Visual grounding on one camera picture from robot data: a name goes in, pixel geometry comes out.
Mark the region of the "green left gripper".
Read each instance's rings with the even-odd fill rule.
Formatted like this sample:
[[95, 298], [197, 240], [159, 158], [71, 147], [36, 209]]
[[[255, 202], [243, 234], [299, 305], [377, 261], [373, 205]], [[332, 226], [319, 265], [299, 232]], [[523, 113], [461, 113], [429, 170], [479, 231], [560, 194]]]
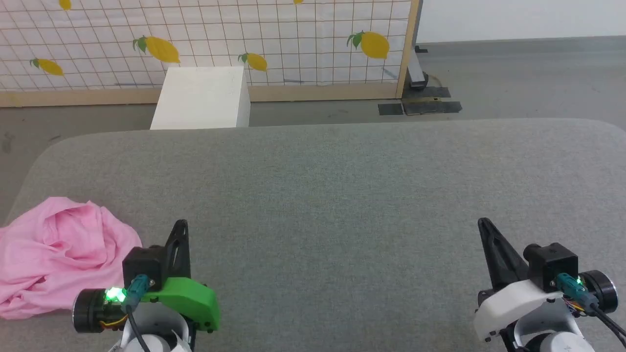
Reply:
[[178, 220], [165, 245], [166, 279], [161, 290], [147, 292], [142, 301], [162, 303], [197, 324], [198, 330], [219, 330], [221, 310], [217, 295], [191, 279], [191, 258], [187, 220]]

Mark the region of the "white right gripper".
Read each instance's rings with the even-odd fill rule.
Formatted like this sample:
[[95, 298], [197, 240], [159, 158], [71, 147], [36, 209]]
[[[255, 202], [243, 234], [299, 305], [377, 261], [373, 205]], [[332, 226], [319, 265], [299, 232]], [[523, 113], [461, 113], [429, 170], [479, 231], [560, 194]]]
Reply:
[[473, 327], [480, 340], [500, 335], [509, 325], [511, 339], [548, 331], [568, 331], [568, 307], [562, 292], [546, 293], [528, 279], [525, 259], [489, 218], [478, 219], [479, 235], [487, 262], [492, 290], [474, 315]]

